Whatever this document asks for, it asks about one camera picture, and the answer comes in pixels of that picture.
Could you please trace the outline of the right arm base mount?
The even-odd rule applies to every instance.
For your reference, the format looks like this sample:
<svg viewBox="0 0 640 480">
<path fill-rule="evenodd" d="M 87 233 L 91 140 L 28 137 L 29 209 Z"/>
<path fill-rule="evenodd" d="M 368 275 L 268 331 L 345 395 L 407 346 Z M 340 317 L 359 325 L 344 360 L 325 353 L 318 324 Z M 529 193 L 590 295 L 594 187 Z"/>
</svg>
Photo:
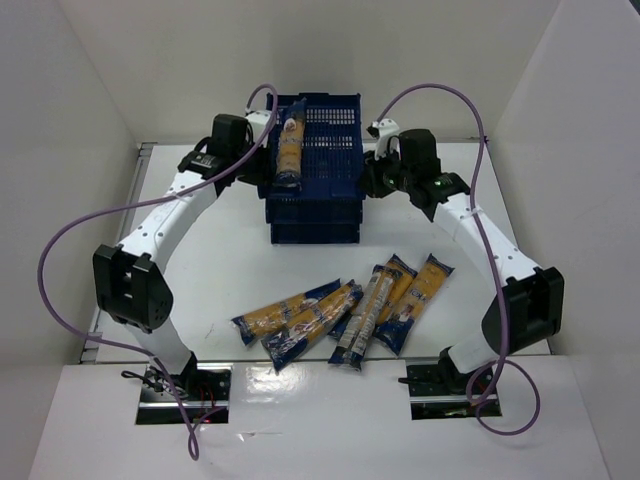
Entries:
<svg viewBox="0 0 640 480">
<path fill-rule="evenodd" d="M 417 420 L 444 420 L 473 418 L 477 406 L 468 401 L 464 389 L 450 386 L 436 363 L 407 363 L 406 373 L 398 382 L 408 389 L 411 418 Z"/>
</svg>

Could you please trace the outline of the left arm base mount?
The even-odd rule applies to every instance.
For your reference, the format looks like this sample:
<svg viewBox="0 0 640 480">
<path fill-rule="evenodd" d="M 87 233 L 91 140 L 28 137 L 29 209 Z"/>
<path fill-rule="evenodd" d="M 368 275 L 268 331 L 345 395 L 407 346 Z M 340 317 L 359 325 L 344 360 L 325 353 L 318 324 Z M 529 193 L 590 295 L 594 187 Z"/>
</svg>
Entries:
<svg viewBox="0 0 640 480">
<path fill-rule="evenodd" d="M 141 383 L 136 416 L 137 425 L 174 425 L 183 422 L 168 381 L 153 367 L 143 374 L 123 370 L 121 377 Z M 229 397 L 232 371 L 226 368 L 205 368 L 199 371 L 195 384 L 184 389 L 176 385 L 187 418 L 204 424 L 226 424 L 229 417 Z"/>
</svg>

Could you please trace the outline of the blue plastic tray shelf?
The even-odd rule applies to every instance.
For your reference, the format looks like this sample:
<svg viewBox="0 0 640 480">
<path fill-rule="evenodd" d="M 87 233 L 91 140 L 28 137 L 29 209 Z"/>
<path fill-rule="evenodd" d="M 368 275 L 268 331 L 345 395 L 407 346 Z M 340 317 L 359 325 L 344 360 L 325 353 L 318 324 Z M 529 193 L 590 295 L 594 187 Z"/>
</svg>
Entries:
<svg viewBox="0 0 640 480">
<path fill-rule="evenodd" d="M 276 125 L 268 137 L 270 160 L 265 178 L 271 181 L 275 175 L 285 112 L 301 100 L 306 101 L 301 189 L 258 187 L 271 242 L 357 243 L 365 198 L 358 186 L 364 165 L 360 94 L 280 94 Z"/>
</svg>

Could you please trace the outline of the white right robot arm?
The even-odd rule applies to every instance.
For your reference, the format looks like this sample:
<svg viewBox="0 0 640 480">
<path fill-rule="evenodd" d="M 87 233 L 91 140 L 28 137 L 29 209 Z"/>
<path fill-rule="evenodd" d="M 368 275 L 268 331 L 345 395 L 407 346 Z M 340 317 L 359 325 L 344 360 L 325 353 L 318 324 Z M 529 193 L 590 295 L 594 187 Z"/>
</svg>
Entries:
<svg viewBox="0 0 640 480">
<path fill-rule="evenodd" d="M 495 290 L 477 331 L 444 349 L 437 363 L 442 382 L 462 393 L 479 368 L 560 331 L 564 278 L 557 268 L 544 269 L 520 251 L 473 199 L 467 183 L 443 171 L 430 130 L 401 130 L 385 119 L 367 131 L 376 144 L 364 155 L 360 188 L 371 198 L 406 194 Z"/>
</svg>

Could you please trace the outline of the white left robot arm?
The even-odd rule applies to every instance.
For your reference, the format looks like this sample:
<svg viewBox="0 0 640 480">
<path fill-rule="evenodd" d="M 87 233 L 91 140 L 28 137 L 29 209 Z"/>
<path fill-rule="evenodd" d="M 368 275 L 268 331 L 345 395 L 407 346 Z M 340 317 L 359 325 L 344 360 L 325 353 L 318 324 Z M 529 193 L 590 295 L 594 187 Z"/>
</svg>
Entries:
<svg viewBox="0 0 640 480">
<path fill-rule="evenodd" d="M 154 369 L 182 391 L 202 375 L 170 319 L 174 297 L 164 278 L 166 266 L 198 217 L 263 149 L 276 119 L 265 110 L 217 115 L 211 135 L 183 157 L 160 203 L 116 246 L 102 245 L 93 255 L 99 308 L 128 330 Z"/>
</svg>

